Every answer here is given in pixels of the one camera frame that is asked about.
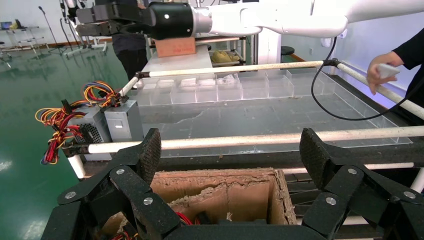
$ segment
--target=yellow object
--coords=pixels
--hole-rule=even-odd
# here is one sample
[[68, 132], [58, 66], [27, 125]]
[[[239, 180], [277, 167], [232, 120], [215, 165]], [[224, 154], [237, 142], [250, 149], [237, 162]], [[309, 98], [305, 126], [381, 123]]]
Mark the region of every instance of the yellow object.
[[18, 29], [18, 24], [16, 22], [12, 23], [9, 27], [10, 29]]
[[214, 64], [221, 64], [239, 61], [240, 57], [237, 55], [228, 54], [225, 51], [216, 50], [213, 52], [210, 59]]

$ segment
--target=human hand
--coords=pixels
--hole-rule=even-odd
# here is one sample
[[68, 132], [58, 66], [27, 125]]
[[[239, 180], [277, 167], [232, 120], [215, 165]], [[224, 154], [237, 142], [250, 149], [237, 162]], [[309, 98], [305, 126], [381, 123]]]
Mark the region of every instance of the human hand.
[[381, 84], [385, 84], [385, 83], [393, 82], [397, 80], [395, 76], [381, 78], [380, 72], [378, 70], [379, 64], [389, 64], [394, 67], [398, 67], [400, 65], [403, 65], [404, 62], [396, 53], [392, 51], [387, 54], [377, 56], [371, 61], [368, 67], [367, 74], [366, 74], [366, 80], [368, 82], [369, 90], [371, 90], [371, 93], [373, 95], [377, 93], [377, 87], [380, 86]]

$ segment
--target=silver cylinder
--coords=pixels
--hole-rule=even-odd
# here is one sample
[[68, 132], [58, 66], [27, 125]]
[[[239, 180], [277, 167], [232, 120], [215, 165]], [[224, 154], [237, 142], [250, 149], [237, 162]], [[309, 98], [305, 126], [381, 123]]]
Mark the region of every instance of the silver cylinder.
[[209, 33], [212, 29], [212, 13], [207, 7], [192, 7], [193, 34]]

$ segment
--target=orange box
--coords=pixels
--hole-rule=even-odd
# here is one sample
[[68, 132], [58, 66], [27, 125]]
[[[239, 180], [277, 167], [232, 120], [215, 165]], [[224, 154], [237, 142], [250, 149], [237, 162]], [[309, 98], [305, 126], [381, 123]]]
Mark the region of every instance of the orange box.
[[159, 58], [196, 53], [194, 37], [170, 38], [154, 40], [154, 42], [156, 45], [157, 56]]

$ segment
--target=white controller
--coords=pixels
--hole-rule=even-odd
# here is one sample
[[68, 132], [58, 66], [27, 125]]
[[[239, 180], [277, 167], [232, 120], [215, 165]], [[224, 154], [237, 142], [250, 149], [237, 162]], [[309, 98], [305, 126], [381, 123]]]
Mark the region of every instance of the white controller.
[[394, 66], [390, 66], [388, 64], [380, 63], [377, 66], [378, 72], [380, 73], [381, 79], [386, 79], [393, 77], [394, 75], [400, 73], [401, 71]]

